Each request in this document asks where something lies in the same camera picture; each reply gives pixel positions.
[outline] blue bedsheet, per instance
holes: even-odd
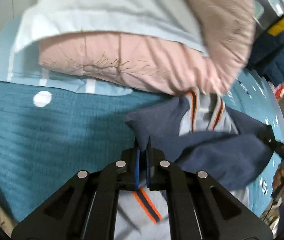
[[[269,122],[277,139],[282,139],[283,117],[277,113],[274,95],[258,78],[257,85],[250,73],[243,72],[238,80],[224,96],[226,104]],[[52,101],[38,108],[33,97],[42,90],[52,94]],[[136,90],[108,97],[0,82],[0,204],[16,220],[24,219],[77,171],[100,170],[133,145],[134,133],[123,122],[127,112],[168,98]],[[279,162],[274,155],[249,187],[256,215],[269,203]],[[267,183],[265,195],[261,178]]]
[[[72,76],[43,68],[38,63],[38,42],[15,54],[12,47],[20,20],[21,17],[16,17],[8,21],[0,32],[0,81],[108,96],[123,96],[132,92],[131,88],[89,76]]]

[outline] black cable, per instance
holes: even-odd
[[[269,213],[270,213],[270,211],[271,211],[271,208],[272,208],[272,206],[274,205],[275,199],[276,199],[276,198],[273,198],[272,204],[271,204],[271,206],[269,207],[269,211],[267,212],[266,216],[263,218],[263,222],[265,222],[265,218],[269,215]]]
[[[272,218],[272,215],[269,216],[269,218],[265,221],[265,223],[267,223],[270,218]]]

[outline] metal rivet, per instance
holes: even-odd
[[[126,165],[125,161],[117,161],[116,162],[116,166],[119,167],[119,168],[124,167],[125,165]]]
[[[161,165],[162,167],[168,167],[168,166],[170,166],[170,163],[169,163],[168,161],[161,161],[161,162],[160,162],[160,165]]]
[[[201,179],[206,179],[208,177],[208,174],[205,172],[205,171],[199,171],[198,172],[198,176],[201,178]]]
[[[86,176],[88,176],[88,173],[87,173],[86,171],[79,171],[79,172],[78,172],[78,177],[79,177],[80,179],[83,179],[83,178],[85,178]]]

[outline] pillow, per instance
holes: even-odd
[[[0,32],[0,81],[110,96],[127,95],[132,92],[130,88],[110,82],[87,76],[70,76],[42,68],[38,64],[37,42],[15,54],[12,46],[20,20],[20,17],[10,20]]]
[[[40,39],[85,31],[154,36],[207,56],[199,24],[184,0],[38,0],[23,14],[15,51]]]
[[[198,87],[204,93],[225,94],[251,50],[253,0],[188,1],[203,23],[210,57],[152,36],[95,32],[43,39],[39,63],[150,92],[175,95]]]
[[[39,41],[39,51],[40,65],[71,75],[171,95],[195,86],[225,92],[219,90],[211,59],[179,42],[115,32],[70,33]]]
[[[187,0],[202,23],[218,90],[226,92],[251,52],[255,33],[253,0]]]

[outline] bedding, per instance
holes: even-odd
[[[257,137],[262,133],[273,138],[271,126],[198,89],[129,113],[125,122],[134,131],[140,152],[150,139],[166,160],[187,172],[206,171],[228,191],[244,189],[273,155]]]
[[[12,50],[21,17],[5,24],[0,32],[0,81],[43,87],[56,87],[76,93],[122,96],[131,88],[91,77],[78,77],[50,71],[38,64],[38,43],[15,54]]]
[[[184,44],[115,32],[64,34],[39,41],[39,64],[149,92],[175,95],[215,83],[212,61]]]
[[[270,124],[276,139],[284,140],[284,119],[267,82],[247,71],[238,79],[249,95],[236,82],[223,97],[225,104]],[[33,98],[43,90],[52,100],[39,108]],[[21,221],[79,170],[98,171],[118,160],[134,143],[125,114],[169,98],[136,90],[107,97],[0,82],[0,205]],[[257,216],[270,202],[279,163],[274,154],[249,185],[250,210]]]
[[[184,0],[38,0],[23,13],[15,52],[43,38],[85,31],[149,35],[207,54]]]
[[[237,192],[240,193],[235,197],[245,203],[248,191]],[[120,191],[114,240],[129,239],[171,239],[167,201],[161,191],[146,187],[133,192]]]
[[[127,29],[42,39],[39,63],[50,70],[89,75],[150,92],[176,95],[198,87],[205,93],[225,94],[250,53],[253,0],[187,1],[203,25],[209,57],[181,40],[131,34]]]

